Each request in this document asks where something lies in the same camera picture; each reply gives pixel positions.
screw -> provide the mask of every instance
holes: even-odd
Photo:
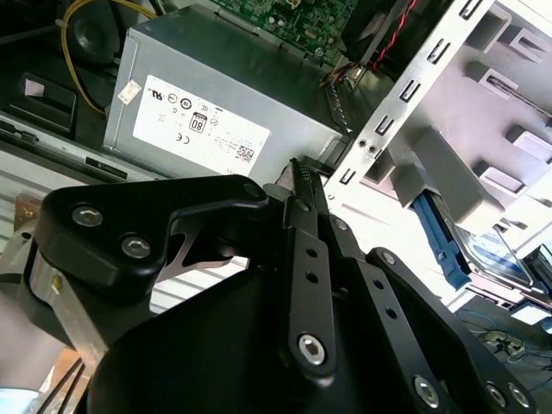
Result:
[[[339,229],[341,229],[341,230],[343,230],[343,231],[345,231],[345,230],[348,229],[347,224],[346,224],[341,218],[336,217],[335,222],[336,222],[336,226],[337,226]]]
[[[301,335],[299,338],[299,351],[312,365],[320,365],[324,362],[326,352],[324,346],[312,335]]]
[[[521,391],[519,391],[519,388],[514,386],[512,383],[508,384],[508,388],[510,388],[511,395],[514,396],[519,404],[521,404],[525,408],[529,408],[529,400]]]
[[[386,260],[386,262],[389,263],[391,266],[396,263],[395,258],[391,256],[389,253],[383,252],[382,255],[383,255],[383,258]]]
[[[435,388],[424,377],[414,375],[414,388],[416,394],[422,399],[422,401],[431,408],[437,408],[439,406],[439,395]]]
[[[133,259],[143,259],[151,252],[149,243],[137,235],[125,238],[121,243],[122,251]]]
[[[502,396],[502,394],[500,393],[499,389],[496,386],[494,386],[489,382],[486,384],[486,389],[489,391],[489,393],[494,398],[494,400],[497,403],[499,403],[499,405],[502,408],[506,407],[506,400],[504,399],[504,397]]]
[[[260,192],[260,188],[257,185],[251,183],[244,184],[243,189],[247,194],[252,197],[260,197],[262,195],[262,193]]]
[[[61,287],[63,287],[63,280],[61,279],[61,276],[56,274],[53,276],[52,279],[52,290],[55,292],[56,295],[59,295],[61,292]]]
[[[104,222],[104,216],[94,207],[82,206],[72,211],[71,217],[76,224],[96,227]]]
[[[301,207],[302,211],[311,211],[311,207],[309,207],[309,205],[305,201],[303,201],[301,198],[298,198],[296,200],[296,202],[297,202],[298,206]]]

black metal bracket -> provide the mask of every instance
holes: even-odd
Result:
[[[404,263],[380,248],[365,257],[350,226],[330,215],[317,174],[296,160],[290,168],[294,194],[284,202],[238,176],[64,189],[45,199],[30,285],[51,278],[37,291],[50,295],[65,329],[78,330],[60,317],[63,292],[50,292],[66,280],[109,349],[89,407],[537,412]],[[161,316],[144,311],[164,268],[234,255],[250,259],[247,271]],[[119,314],[117,326],[106,310]]]

green circuit board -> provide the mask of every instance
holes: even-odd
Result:
[[[357,0],[211,0],[299,50],[334,65]]]

white label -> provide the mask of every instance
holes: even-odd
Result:
[[[270,131],[149,75],[133,135],[217,173],[247,176]]]
[[[140,91],[141,86],[139,86],[134,80],[131,79],[127,83],[127,85],[122,88],[121,93],[119,93],[117,97],[121,99],[125,105],[128,105],[135,98],[135,96],[138,95]]]

regulatory symbols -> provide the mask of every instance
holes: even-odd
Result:
[[[200,114],[199,112],[194,112],[190,121],[190,129],[196,131],[199,134],[204,132],[205,124],[207,123],[207,116]]]
[[[180,106],[184,108],[185,110],[188,110],[191,108],[191,101],[190,99],[184,98],[180,100]]]

